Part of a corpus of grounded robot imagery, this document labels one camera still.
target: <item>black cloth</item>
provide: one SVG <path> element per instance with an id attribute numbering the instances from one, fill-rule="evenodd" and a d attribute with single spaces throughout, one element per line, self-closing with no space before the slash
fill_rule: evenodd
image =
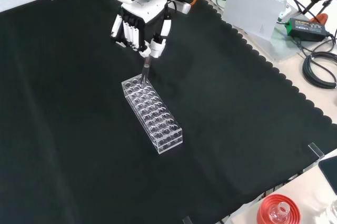
<path id="1" fill-rule="evenodd" d="M 0 14 L 1 223 L 215 223 L 311 164 L 309 143 L 337 148 L 331 120 L 198 0 L 150 70 L 183 129 L 158 155 L 122 92 L 143 60 L 110 41 L 118 6 Z"/>

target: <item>red lid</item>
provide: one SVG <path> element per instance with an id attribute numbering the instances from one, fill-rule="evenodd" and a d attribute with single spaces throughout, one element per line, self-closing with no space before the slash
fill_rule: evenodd
<path id="1" fill-rule="evenodd" d="M 301 222 L 301 214 L 299 208 L 290 198 L 280 194 L 272 194 L 263 200 L 257 213 L 257 223 L 273 224 L 273 222 L 269 218 L 269 209 L 273 205 L 279 204 L 281 202 L 286 202 L 290 206 L 290 218 L 287 224 L 299 224 Z"/>

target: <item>clear glass container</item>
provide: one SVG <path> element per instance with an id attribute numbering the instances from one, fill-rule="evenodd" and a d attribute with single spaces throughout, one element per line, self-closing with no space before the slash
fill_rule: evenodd
<path id="1" fill-rule="evenodd" d="M 333 201 L 331 205 L 329 205 L 325 212 L 324 212 L 324 217 L 326 217 L 327 224 L 337 224 L 337 200 Z"/>
<path id="2" fill-rule="evenodd" d="M 178 125 L 149 81 L 140 85 L 141 75 L 122 82 L 124 95 L 159 154 L 183 142 Z"/>
<path id="3" fill-rule="evenodd" d="M 286 202 L 281 202 L 271 206 L 269 218 L 275 224 L 287 223 L 290 217 L 290 206 Z"/>

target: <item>black device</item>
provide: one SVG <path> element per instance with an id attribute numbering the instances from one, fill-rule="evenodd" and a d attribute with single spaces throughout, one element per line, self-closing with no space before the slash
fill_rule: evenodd
<path id="1" fill-rule="evenodd" d="M 332 190 L 337 194 L 337 157 L 320 161 L 318 166 L 332 187 Z"/>
<path id="2" fill-rule="evenodd" d="M 302 41 L 322 41 L 328 35 L 324 25 L 296 18 L 289 19 L 285 28 L 288 36 Z"/>

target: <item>white card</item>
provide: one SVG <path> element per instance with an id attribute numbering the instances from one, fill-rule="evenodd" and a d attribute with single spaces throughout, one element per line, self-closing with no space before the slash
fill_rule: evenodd
<path id="1" fill-rule="evenodd" d="M 270 40 L 284 10 L 284 4 L 277 0 L 226 0 L 222 20 Z"/>

